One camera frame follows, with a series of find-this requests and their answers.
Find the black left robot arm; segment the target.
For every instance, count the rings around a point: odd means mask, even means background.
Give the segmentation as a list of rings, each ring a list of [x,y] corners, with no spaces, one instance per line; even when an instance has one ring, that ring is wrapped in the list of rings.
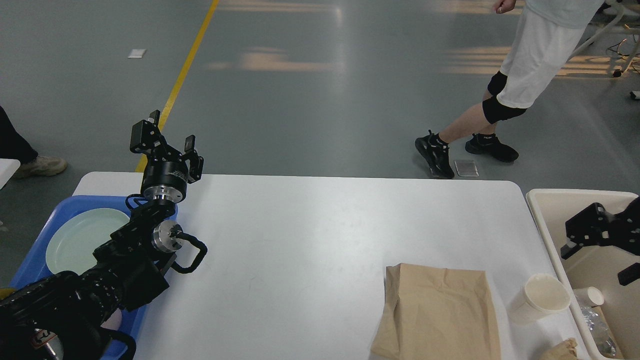
[[[94,249],[96,265],[80,275],[60,271],[2,299],[3,360],[98,360],[112,341],[125,346],[122,360],[132,360],[134,337],[103,323],[118,309],[132,312],[160,296],[169,269],[190,274],[205,258],[206,244],[171,220],[187,186],[201,178],[204,158],[193,135],[182,152],[167,143],[161,114],[132,126],[130,151],[147,159],[141,189],[128,196],[128,223]]]

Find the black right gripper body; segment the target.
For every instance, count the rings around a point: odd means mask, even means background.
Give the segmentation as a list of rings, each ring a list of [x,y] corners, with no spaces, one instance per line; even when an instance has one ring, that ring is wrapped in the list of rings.
[[[617,247],[635,256],[640,255],[640,198],[633,199],[617,214]]]

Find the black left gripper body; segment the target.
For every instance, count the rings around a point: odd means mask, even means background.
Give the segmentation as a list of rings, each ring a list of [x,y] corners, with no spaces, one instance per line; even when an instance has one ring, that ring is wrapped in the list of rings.
[[[186,198],[189,168],[183,156],[147,158],[142,172],[141,195],[147,200],[180,203]]]

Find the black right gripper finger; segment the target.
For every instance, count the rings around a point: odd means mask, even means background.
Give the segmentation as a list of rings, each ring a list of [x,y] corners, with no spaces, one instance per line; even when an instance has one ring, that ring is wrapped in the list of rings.
[[[622,248],[626,243],[620,219],[608,212],[599,202],[591,203],[565,221],[565,230],[566,244],[560,248],[560,257],[563,260],[571,258],[585,247]]]
[[[639,280],[640,279],[640,263],[635,262],[630,266],[626,267],[625,269],[622,269],[622,271],[620,271],[617,274],[617,279],[618,279],[618,283],[621,286],[628,286],[632,284],[634,281]]]

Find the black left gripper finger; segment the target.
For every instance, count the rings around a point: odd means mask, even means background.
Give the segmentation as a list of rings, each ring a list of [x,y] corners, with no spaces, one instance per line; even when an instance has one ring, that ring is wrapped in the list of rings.
[[[204,158],[198,154],[195,148],[195,135],[190,135],[185,138],[182,160],[187,166],[187,182],[198,182],[202,177]]]
[[[167,161],[173,156],[173,148],[160,132],[160,116],[155,110],[147,119],[142,119],[131,128],[129,150],[133,154],[144,155],[148,161]]]

